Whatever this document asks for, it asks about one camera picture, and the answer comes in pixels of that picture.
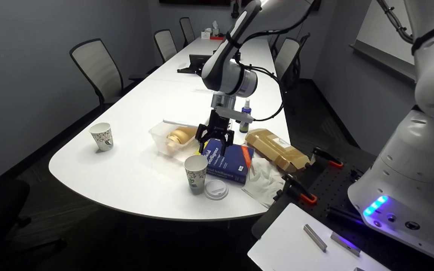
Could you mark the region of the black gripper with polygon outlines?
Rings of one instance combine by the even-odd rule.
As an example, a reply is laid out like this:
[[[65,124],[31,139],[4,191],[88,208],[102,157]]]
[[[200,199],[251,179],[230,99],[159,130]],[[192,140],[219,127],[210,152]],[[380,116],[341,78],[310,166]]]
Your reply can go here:
[[[210,139],[219,139],[224,142],[224,149],[234,145],[234,131],[230,128],[230,119],[221,117],[215,110],[210,114],[207,125],[201,124],[197,131],[198,151],[206,149],[206,143]]]

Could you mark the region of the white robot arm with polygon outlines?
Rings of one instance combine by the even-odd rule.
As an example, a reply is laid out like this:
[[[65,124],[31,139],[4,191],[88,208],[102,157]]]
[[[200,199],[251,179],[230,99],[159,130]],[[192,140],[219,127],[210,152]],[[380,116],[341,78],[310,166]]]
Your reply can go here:
[[[434,0],[405,0],[412,32],[411,111],[376,92],[388,84],[335,56],[320,86],[347,124],[377,134],[383,149],[347,199],[370,229],[434,259]]]

